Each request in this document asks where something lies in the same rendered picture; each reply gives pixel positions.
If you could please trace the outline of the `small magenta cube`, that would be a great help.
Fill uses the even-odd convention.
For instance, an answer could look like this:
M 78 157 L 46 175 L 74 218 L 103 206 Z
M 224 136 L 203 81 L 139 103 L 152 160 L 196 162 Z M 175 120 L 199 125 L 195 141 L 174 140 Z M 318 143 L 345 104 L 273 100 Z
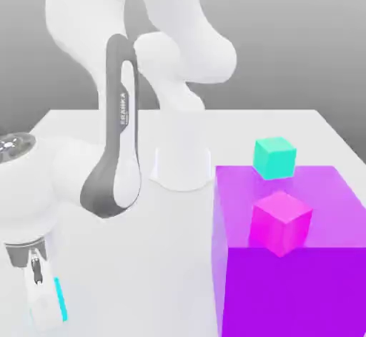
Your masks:
M 249 240 L 278 257 L 306 241 L 313 209 L 284 191 L 277 191 L 252 206 Z

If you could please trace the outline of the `small teal cube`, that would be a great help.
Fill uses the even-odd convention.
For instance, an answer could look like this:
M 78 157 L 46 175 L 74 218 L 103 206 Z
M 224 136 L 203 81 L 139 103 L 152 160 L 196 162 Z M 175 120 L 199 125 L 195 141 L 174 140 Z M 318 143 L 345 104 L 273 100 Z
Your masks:
M 264 180 L 292 177 L 297 149 L 283 137 L 258 139 L 254 145 L 253 167 Z

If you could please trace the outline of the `large purple box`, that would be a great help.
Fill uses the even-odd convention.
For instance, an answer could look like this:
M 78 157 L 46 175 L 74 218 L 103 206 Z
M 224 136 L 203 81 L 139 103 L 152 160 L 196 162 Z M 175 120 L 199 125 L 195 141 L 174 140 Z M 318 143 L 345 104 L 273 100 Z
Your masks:
M 278 190 L 313 210 L 304 246 L 284 257 L 249 236 L 253 205 Z M 331 166 L 270 181 L 219 166 L 212 277 L 219 337 L 364 337 L 366 207 Z

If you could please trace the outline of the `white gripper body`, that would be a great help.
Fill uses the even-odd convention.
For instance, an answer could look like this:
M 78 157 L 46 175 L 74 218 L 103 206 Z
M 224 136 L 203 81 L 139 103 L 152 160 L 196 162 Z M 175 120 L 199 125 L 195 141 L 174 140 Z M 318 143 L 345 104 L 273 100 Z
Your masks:
M 63 315 L 54 274 L 49 262 L 43 259 L 40 252 L 29 252 L 24 280 L 31 317 L 36 329 L 44 332 L 59 327 L 63 323 Z

